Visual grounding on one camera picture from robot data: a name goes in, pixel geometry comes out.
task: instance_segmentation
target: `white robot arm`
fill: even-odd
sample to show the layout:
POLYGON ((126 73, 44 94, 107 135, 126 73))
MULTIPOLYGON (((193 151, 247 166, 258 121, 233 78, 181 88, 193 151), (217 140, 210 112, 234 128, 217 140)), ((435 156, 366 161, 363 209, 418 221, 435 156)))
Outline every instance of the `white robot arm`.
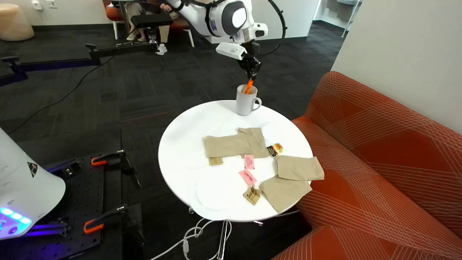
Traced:
POLYGON ((256 23, 252 0, 167 0, 203 36, 230 36, 236 43, 247 43, 266 36, 265 23, 256 23))
POLYGON ((229 36, 233 42, 221 42, 217 52, 237 59, 255 81, 262 68, 256 57, 255 39, 266 36, 269 27, 256 23, 252 14, 252 0, 167 0, 203 36, 229 36))

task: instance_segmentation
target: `table top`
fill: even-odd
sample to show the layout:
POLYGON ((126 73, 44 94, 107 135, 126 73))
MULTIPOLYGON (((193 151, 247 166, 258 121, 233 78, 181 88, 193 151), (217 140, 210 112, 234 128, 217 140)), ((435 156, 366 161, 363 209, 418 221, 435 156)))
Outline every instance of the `table top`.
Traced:
MULTIPOLYGON (((249 189, 240 170, 242 156, 224 157, 224 163, 211 166, 206 154, 204 137, 233 135, 237 128, 260 127, 266 144, 281 143, 284 154, 312 157, 304 133, 285 115, 262 105, 250 115, 234 111, 234 99, 210 101, 178 115, 165 130, 159 144, 159 166, 174 193, 197 213, 208 219, 259 221, 278 215, 262 195, 252 205, 243 193, 249 189)), ((276 176, 275 157, 255 160, 252 170, 256 187, 276 176)))

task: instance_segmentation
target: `floor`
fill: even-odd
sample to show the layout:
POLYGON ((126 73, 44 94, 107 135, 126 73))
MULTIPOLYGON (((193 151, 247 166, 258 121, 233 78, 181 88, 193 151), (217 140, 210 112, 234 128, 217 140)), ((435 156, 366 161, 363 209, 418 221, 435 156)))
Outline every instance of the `floor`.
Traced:
MULTIPOLYGON (((314 23, 307 39, 288 39, 275 53, 263 56, 256 85, 265 105, 288 118, 302 114, 318 81, 336 60, 341 33, 340 27, 314 23)), ((103 57, 105 65, 97 69, 29 72, 29 79, 0 86, 2 128, 40 163, 96 153, 103 148, 94 141, 99 137, 122 143, 144 183, 144 189, 138 189, 126 177, 125 199, 144 206, 146 258, 180 241, 200 219, 162 179, 157 150, 164 130, 190 107, 233 98, 236 86, 246 81, 236 60, 217 55, 200 36, 196 42, 193 49, 187 33, 172 34, 165 56, 116 55, 103 57), (58 141, 61 147, 34 146, 38 141, 58 141)), ((99 49, 115 46, 112 27, 38 27, 31 40, 0 42, 0 56, 16 55, 22 62, 89 57, 86 43, 99 49)), ((262 52, 276 43, 263 42, 262 52)), ((0 75, 8 72, 9 68, 0 65, 0 75)), ((219 222, 211 224, 193 242, 190 257, 214 255, 220 229, 219 222)), ((236 224, 226 258, 271 258, 310 231, 301 213, 265 221, 263 226, 236 224)), ((183 258, 181 247, 164 258, 183 258)))

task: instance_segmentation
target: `pink object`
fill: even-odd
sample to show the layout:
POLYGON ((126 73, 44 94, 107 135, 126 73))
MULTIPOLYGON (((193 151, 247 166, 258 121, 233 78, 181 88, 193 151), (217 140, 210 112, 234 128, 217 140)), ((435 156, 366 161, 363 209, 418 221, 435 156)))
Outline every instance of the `pink object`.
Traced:
POLYGON ((256 169, 255 156, 252 156, 252 154, 245 156, 245 169, 256 169))
POLYGON ((240 174, 243 176, 243 179, 249 186, 253 186, 258 182, 258 179, 247 169, 242 170, 240 174))

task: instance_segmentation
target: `beige cloth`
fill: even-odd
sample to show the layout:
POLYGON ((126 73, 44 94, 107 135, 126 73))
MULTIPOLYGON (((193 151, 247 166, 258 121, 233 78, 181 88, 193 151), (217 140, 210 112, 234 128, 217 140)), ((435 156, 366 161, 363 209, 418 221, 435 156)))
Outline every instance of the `beige cloth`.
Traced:
POLYGON ((227 157, 250 153, 250 146, 245 134, 204 138, 207 157, 227 157))
POLYGON ((318 157, 276 156, 278 176, 294 180, 324 179, 324 169, 318 157))
POLYGON ((243 133, 249 141, 250 153, 255 157, 268 157, 271 151, 266 148, 265 137, 262 128, 250 127, 250 128, 239 128, 239 133, 243 133))
POLYGON ((276 212, 284 212, 312 190, 307 180, 272 177, 260 183, 260 189, 276 212))
POLYGON ((271 156, 265 144, 262 128, 239 128, 236 135, 204 138, 207 157, 227 157, 253 154, 255 157, 271 156))

